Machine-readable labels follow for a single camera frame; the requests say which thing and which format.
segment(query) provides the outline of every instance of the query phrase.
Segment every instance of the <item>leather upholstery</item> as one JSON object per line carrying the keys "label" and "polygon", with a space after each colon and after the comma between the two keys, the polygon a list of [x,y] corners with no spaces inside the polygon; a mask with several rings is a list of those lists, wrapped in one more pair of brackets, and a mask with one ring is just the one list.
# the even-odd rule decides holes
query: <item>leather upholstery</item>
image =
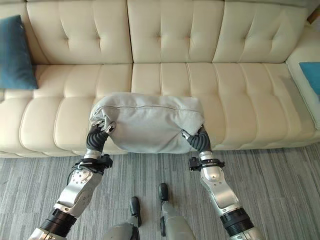
{"label": "leather upholstery", "polygon": [[301,7],[226,1],[213,62],[283,63],[306,18]]}
{"label": "leather upholstery", "polygon": [[304,28],[297,48],[286,60],[295,84],[299,88],[305,104],[313,117],[315,127],[320,130],[320,97],[311,88],[299,66],[301,62],[320,62],[320,34],[310,25]]}
{"label": "leather upholstery", "polygon": [[50,64],[132,63],[125,0],[30,2],[27,11]]}
{"label": "leather upholstery", "polygon": [[[131,64],[38,65],[39,89],[0,94],[0,150],[22,157],[82,155],[92,106],[112,92],[129,92]],[[108,141],[108,152],[119,149]]]}
{"label": "leather upholstery", "polygon": [[[295,85],[301,75],[291,71],[294,82],[281,63],[313,52],[294,50],[304,8],[220,0],[0,5],[0,18],[16,14],[39,89],[0,89],[0,158],[83,155],[91,108],[112,92],[199,98],[215,150],[320,140]],[[123,153],[111,140],[104,150]]]}
{"label": "leather upholstery", "polygon": [[224,2],[128,0],[135,63],[211,62]]}

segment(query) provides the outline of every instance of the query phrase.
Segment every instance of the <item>striped carpet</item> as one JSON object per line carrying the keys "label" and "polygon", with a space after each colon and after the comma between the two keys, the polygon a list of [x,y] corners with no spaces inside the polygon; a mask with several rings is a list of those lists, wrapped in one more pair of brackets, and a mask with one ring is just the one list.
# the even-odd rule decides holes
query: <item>striped carpet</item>
{"label": "striped carpet", "polygon": [[[171,200],[198,240],[228,239],[220,219],[189,172],[188,154],[113,156],[89,207],[69,240],[99,240],[129,216],[128,201],[142,204],[141,240],[162,239],[157,186],[168,183]],[[269,240],[320,239],[320,143],[302,148],[217,151],[226,179],[253,222]],[[0,240],[27,239],[53,207],[79,157],[0,159]]]}

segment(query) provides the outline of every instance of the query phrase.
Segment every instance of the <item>robotic hand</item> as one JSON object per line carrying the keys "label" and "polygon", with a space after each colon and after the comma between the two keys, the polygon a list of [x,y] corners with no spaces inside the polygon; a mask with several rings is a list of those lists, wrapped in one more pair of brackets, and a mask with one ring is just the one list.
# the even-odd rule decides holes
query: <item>robotic hand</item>
{"label": "robotic hand", "polygon": [[67,186],[61,192],[53,212],[36,228],[28,240],[65,240],[77,218],[91,201],[95,188],[100,183],[104,170],[112,167],[113,161],[102,151],[108,136],[115,130],[112,122],[106,130],[93,125],[86,138],[86,154],[72,167]]}
{"label": "robotic hand", "polygon": [[262,233],[253,225],[234,191],[227,184],[221,169],[225,163],[214,158],[204,126],[195,136],[191,136],[185,130],[181,134],[199,152],[200,159],[189,159],[189,168],[191,171],[200,171],[201,183],[209,191],[213,206],[230,240],[264,240]]}

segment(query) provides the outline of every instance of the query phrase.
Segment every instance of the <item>blue cushion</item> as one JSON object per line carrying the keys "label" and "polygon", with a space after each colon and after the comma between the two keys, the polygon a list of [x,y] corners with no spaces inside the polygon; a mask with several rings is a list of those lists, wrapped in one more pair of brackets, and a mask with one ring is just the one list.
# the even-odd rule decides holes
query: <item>blue cushion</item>
{"label": "blue cushion", "polygon": [[320,62],[300,62],[299,65],[311,88],[320,95]]}
{"label": "blue cushion", "polygon": [[37,89],[20,15],[0,20],[0,89]]}

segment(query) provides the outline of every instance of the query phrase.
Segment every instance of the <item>tufted seat cushion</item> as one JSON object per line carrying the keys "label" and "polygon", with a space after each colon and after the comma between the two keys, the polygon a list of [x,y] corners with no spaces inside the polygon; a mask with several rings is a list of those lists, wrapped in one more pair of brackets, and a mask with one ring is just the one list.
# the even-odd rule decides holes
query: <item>tufted seat cushion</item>
{"label": "tufted seat cushion", "polygon": [[112,92],[199,98],[215,150],[319,138],[285,63],[38,65],[36,77],[39,89],[0,94],[0,157],[83,155],[91,108]]}
{"label": "tufted seat cushion", "polygon": [[[83,155],[92,106],[129,92],[131,75],[132,64],[38,65],[39,89],[0,93],[0,157]],[[106,148],[121,152],[111,140]]]}

